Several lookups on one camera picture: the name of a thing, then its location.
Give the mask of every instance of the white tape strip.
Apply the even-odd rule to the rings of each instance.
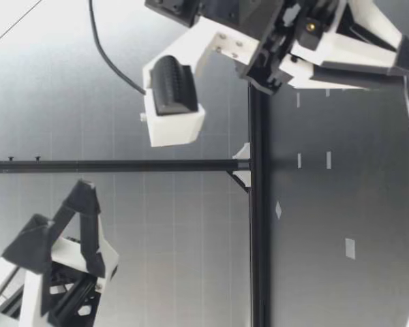
[[[327,169],[332,169],[332,152],[328,151],[326,153]]]
[[[346,238],[346,257],[356,260],[356,241]]]
[[[280,220],[280,217],[282,216],[282,208],[279,201],[277,201],[277,204],[275,205],[275,213],[277,215],[277,218]]]

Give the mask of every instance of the black 3d-printed part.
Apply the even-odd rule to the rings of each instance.
[[[403,37],[398,49],[398,56],[394,67],[390,71],[391,75],[409,75],[409,38]]]
[[[52,221],[34,215],[20,234],[3,252],[7,261],[35,274],[45,273],[51,266],[50,227]]]
[[[145,0],[145,5],[165,17],[191,27],[197,15],[200,0]]]
[[[63,205],[85,216],[98,216],[100,205],[95,187],[91,183],[78,181]]]
[[[162,57],[151,72],[158,116],[198,111],[194,77],[190,66],[182,66],[173,56]]]

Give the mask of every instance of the screw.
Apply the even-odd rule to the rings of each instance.
[[[313,31],[316,30],[316,25],[315,25],[314,23],[310,22],[309,24],[307,24],[306,29],[307,29],[309,32],[313,32]]]

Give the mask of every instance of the gray backdrop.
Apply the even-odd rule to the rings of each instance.
[[[141,67],[185,30],[143,0],[94,2],[106,52],[139,84]],[[33,3],[1,2],[0,30]],[[208,110],[198,141],[152,149],[142,97],[95,49],[87,1],[44,0],[0,42],[0,160],[229,158],[248,139],[247,84],[217,55],[197,84]],[[96,184],[121,256],[100,326],[249,323],[248,198],[225,173],[1,175],[0,253],[80,177]]]

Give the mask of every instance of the white bracket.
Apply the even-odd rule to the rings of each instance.
[[[159,59],[173,56],[180,64],[190,66],[193,74],[199,75],[212,51],[248,65],[258,45],[258,40],[202,17],[175,43],[147,64],[143,69],[146,91],[145,120],[149,126],[151,146],[188,144],[195,141],[206,115],[201,105],[198,106],[198,112],[194,113],[157,115],[151,70]]]
[[[250,156],[250,143],[245,143],[243,148],[233,156],[233,159],[246,160],[250,159]],[[252,172],[243,170],[240,172],[233,172],[233,174],[244,183],[245,187],[252,187]]]

